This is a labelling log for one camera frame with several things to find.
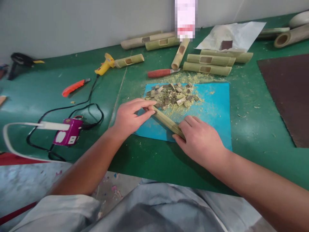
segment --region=green table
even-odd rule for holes
[[[267,22],[266,28],[283,27],[295,14],[272,17],[259,21]],[[210,32],[211,28],[197,32],[186,54],[198,54],[194,49]],[[37,64],[25,70],[14,81],[1,81],[2,95],[9,99],[2,105],[0,124],[10,122],[37,122],[40,116],[53,108],[84,101],[95,78],[94,70],[104,62],[104,53],[115,59],[142,53],[145,62],[122,69],[110,69],[102,76],[95,88],[91,102],[98,103],[105,118],[100,126],[82,131],[78,143],[71,148],[55,148],[69,162],[75,162],[115,121],[120,104],[141,97],[145,85],[152,82],[229,82],[230,118],[233,151],[265,168],[268,168],[292,182],[309,190],[309,150],[295,148],[278,110],[267,90],[256,61],[290,55],[304,54],[309,49],[309,41],[276,49],[272,41],[254,42],[249,52],[253,59],[244,65],[235,65],[226,78],[211,77],[194,72],[181,72],[157,80],[147,78],[147,72],[169,68],[177,47],[146,51],[144,47],[125,51],[121,46],[97,49],[63,57],[45,59],[45,64]],[[71,99],[62,97],[67,86],[85,78],[92,82],[78,90]],[[62,122],[72,109],[49,114],[44,120]],[[95,122],[99,113],[93,107],[84,110],[88,122]],[[28,146],[26,135],[31,127],[12,126],[9,130],[16,150],[34,157],[47,158],[47,154]],[[32,141],[49,148],[54,131],[37,130]],[[0,150],[6,151],[3,139]],[[131,135],[121,146],[109,168],[123,174],[139,176],[157,181],[174,183],[226,194],[235,194],[231,189],[215,179],[208,171],[190,160],[175,143],[152,140]]]

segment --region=black cable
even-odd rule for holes
[[[78,104],[75,104],[75,105],[71,105],[71,106],[66,106],[66,107],[61,107],[61,108],[56,108],[56,109],[53,109],[53,110],[49,110],[49,111],[47,111],[46,113],[44,113],[44,114],[42,115],[42,117],[38,120],[37,123],[40,123],[40,122],[43,120],[43,118],[44,118],[47,114],[49,114],[50,112],[57,111],[57,110],[64,110],[64,109],[73,108],[73,107],[75,107],[75,106],[79,106],[79,105],[82,105],[82,104],[85,104],[85,103],[89,102],[89,101],[90,101],[90,98],[91,98],[91,96],[92,96],[92,92],[93,92],[93,90],[94,90],[94,86],[96,85],[99,76],[100,76],[100,75],[98,74],[97,77],[96,77],[96,80],[94,81],[94,84],[93,84],[93,86],[92,86],[92,88],[91,88],[91,90],[90,90],[89,97],[88,97],[88,99],[87,99],[86,101],[81,102],[81,103],[78,103]],[[83,109],[85,109],[85,108],[87,108],[87,107],[89,107],[89,106],[91,106],[91,105],[94,105],[94,104],[97,106],[98,110],[101,112],[101,115],[102,115],[102,116],[101,116],[101,119],[100,119],[98,122],[96,122],[96,123],[94,123],[94,124],[91,124],[92,127],[96,126],[97,124],[99,124],[99,123],[104,119],[104,114],[103,114],[102,110],[100,109],[100,107],[98,106],[98,104],[96,104],[96,103],[91,103],[91,104],[88,104],[87,106],[85,106],[85,107],[83,107],[83,108],[81,108],[81,109],[74,110],[74,111],[70,114],[69,118],[70,118],[70,117],[72,116],[72,114],[75,113],[76,111],[78,111],[78,110],[83,110]],[[48,158],[49,158],[50,160],[58,160],[58,161],[64,161],[64,162],[66,162],[66,160],[65,160],[63,157],[61,157],[60,155],[58,155],[57,153],[55,153],[55,152],[52,151],[52,149],[53,149],[53,147],[54,147],[54,144],[51,145],[51,148],[50,148],[50,149],[46,149],[46,148],[37,146],[37,145],[33,144],[33,143],[30,141],[31,135],[36,131],[36,129],[37,129],[37,126],[35,126],[35,127],[30,131],[30,133],[28,134],[28,136],[27,136],[27,138],[26,138],[26,142],[27,142],[30,146],[32,146],[32,147],[35,147],[35,148],[37,148],[37,149],[41,149],[41,150],[47,151],[47,152],[48,152]]]

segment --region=purple power strip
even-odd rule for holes
[[[65,119],[64,124],[70,124],[68,130],[60,130],[54,138],[53,144],[60,146],[72,146],[76,143],[80,134],[83,121],[80,119]]]

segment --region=sleeve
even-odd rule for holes
[[[44,197],[13,231],[81,231],[94,223],[100,202],[86,195]]]

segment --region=hand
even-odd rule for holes
[[[197,117],[186,116],[179,124],[186,141],[174,134],[180,148],[195,162],[206,169],[221,164],[224,147],[217,131]]]
[[[127,139],[131,134],[139,129],[154,113],[152,106],[156,101],[147,101],[141,98],[136,98],[132,101],[122,104],[116,116],[116,121],[113,126],[121,138]],[[135,114],[136,111],[144,108],[147,110],[141,116]]]

